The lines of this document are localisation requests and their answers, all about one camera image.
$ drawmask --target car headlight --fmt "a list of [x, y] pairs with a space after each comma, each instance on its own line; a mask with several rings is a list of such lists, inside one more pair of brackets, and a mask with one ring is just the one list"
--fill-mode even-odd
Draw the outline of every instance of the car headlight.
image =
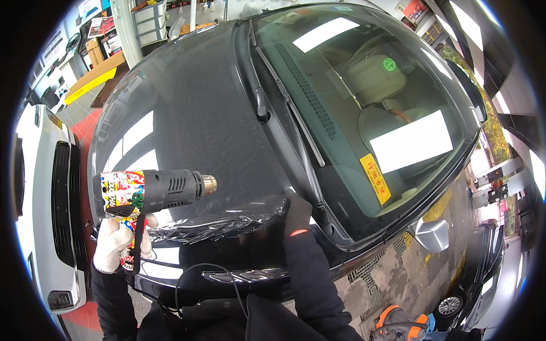
[[69, 308], [74, 305], [70, 291], [52, 291], [48, 295], [48, 304], [51, 310]]

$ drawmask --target cardboard box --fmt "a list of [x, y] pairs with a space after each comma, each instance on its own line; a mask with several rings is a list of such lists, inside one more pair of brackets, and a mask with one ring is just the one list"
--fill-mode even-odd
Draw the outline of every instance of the cardboard box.
[[78, 79], [78, 81], [74, 85], [72, 85], [72, 87], [70, 88], [70, 91], [68, 91], [66, 98], [70, 97], [79, 89], [84, 87], [86, 87], [85, 92], [89, 91], [93, 87], [88, 86], [88, 84], [91, 84], [95, 79], [99, 78], [100, 76], [107, 73], [108, 71], [115, 68], [116, 66], [123, 64], [124, 62], [125, 62], [125, 56], [123, 55], [123, 51], [111, 56], [110, 58], [108, 58], [107, 60], [99, 64], [97, 67], [93, 68], [91, 71], [86, 73], [82, 78]]
[[97, 38], [93, 38], [86, 42], [85, 47], [87, 48], [87, 52], [89, 53], [89, 57], [91, 58], [91, 63], [93, 64], [94, 68], [104, 62], [104, 57], [100, 51], [99, 41]]

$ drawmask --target white car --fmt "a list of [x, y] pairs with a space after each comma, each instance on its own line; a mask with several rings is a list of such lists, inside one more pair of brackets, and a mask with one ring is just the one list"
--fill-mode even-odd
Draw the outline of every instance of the white car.
[[74, 133], [45, 105], [28, 104], [16, 133], [24, 155], [17, 234], [32, 282], [58, 322], [58, 314], [78, 309], [87, 297], [80, 149]]

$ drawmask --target windshield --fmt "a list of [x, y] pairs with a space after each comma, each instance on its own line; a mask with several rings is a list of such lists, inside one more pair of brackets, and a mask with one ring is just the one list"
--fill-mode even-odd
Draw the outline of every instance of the windshield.
[[348, 233], [415, 204], [464, 138], [438, 81], [453, 78], [435, 52], [357, 5], [298, 7], [254, 24], [325, 158], [317, 178]]

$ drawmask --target side mirror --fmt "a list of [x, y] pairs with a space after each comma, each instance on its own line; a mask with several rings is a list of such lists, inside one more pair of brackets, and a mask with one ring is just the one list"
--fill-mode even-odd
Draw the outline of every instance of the side mirror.
[[408, 227], [408, 232], [430, 252], [437, 253], [449, 247], [449, 235], [445, 219], [425, 223], [420, 218]]

